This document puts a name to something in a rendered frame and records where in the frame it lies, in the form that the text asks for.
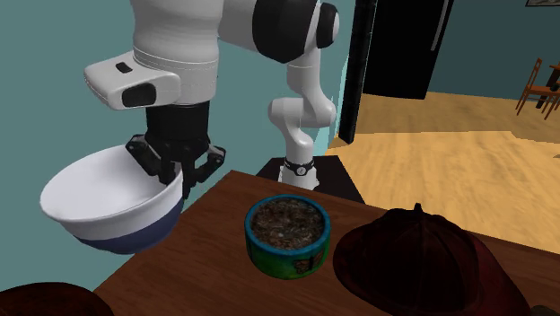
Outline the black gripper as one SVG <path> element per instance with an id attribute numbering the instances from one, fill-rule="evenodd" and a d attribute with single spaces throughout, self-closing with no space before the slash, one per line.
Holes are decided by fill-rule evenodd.
<path id="1" fill-rule="evenodd" d="M 145 135 L 134 135 L 125 148 L 144 172 L 157 176 L 163 185 L 176 178 L 175 165 L 180 162 L 183 175 L 182 198 L 204 183 L 225 160 L 226 150 L 210 145 L 207 135 L 210 102 L 194 105 L 167 105 L 145 109 Z M 206 162 L 199 167 L 196 160 L 206 152 Z"/>

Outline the white bowl with blue base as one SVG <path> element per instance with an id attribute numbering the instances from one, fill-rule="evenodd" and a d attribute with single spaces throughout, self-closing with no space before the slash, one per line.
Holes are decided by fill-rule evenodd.
<path id="1" fill-rule="evenodd" d="M 98 250 L 135 254 L 164 240 L 183 209 L 182 171 L 164 185 L 123 145 L 66 166 L 40 194 L 43 213 Z"/>

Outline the brown wooden table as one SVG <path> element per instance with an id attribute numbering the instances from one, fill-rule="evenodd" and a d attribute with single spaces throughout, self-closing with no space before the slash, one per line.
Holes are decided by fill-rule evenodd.
<path id="1" fill-rule="evenodd" d="M 295 194 L 325 207 L 331 242 L 383 215 L 381 208 L 230 171 L 167 239 L 133 256 L 95 289 L 115 316 L 387 316 L 349 293 L 330 259 L 305 278 L 266 276 L 246 251 L 244 218 L 263 198 Z"/>

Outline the blue green pot with soil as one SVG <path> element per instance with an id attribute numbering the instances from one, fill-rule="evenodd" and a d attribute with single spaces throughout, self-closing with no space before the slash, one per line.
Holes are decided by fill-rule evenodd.
<path id="1" fill-rule="evenodd" d="M 331 222 L 317 202 L 281 194 L 251 207 L 244 233 L 253 265 L 270 277 L 291 280 L 322 266 L 328 255 Z"/>

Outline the black robot stand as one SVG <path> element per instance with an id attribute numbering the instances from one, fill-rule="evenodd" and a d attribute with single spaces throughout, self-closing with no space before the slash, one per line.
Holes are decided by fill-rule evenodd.
<path id="1" fill-rule="evenodd" d="M 314 162 L 319 180 L 315 191 L 364 204 L 362 196 L 337 155 L 315 156 Z M 278 180 L 280 166 L 283 164 L 283 158 L 272 158 L 257 173 L 257 176 Z"/>

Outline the dark red round object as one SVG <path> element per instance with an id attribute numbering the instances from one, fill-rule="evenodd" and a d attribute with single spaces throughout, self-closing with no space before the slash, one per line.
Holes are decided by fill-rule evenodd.
<path id="1" fill-rule="evenodd" d="M 19 285 L 0 291 L 0 316 L 115 316 L 92 291 L 63 282 Z"/>

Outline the black refrigerator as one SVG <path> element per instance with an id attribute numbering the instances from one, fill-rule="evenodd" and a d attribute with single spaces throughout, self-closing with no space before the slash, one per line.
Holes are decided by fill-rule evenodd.
<path id="1" fill-rule="evenodd" d="M 354 141 L 364 93 L 422 100 L 455 0 L 355 0 L 338 137 Z"/>

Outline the dark red hat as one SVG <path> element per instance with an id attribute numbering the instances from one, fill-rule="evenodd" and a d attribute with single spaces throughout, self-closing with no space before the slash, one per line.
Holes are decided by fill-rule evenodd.
<path id="1" fill-rule="evenodd" d="M 391 316 L 530 316 L 485 244 L 420 204 L 346 233 L 333 268 L 349 292 Z"/>

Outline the wooden chair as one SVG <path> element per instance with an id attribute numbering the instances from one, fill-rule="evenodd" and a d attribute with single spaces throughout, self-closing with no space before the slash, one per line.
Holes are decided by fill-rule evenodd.
<path id="1" fill-rule="evenodd" d="M 546 86 L 535 85 L 535 80 L 541 66 L 542 59 L 538 58 L 535 65 L 532 67 L 529 80 L 524 86 L 523 92 L 515 107 L 517 116 L 520 115 L 527 100 L 536 101 L 540 104 L 542 112 L 548 110 L 544 120 L 547 120 L 553 110 L 557 110 L 560 107 L 560 62 L 557 65 L 551 66 L 553 72 Z"/>

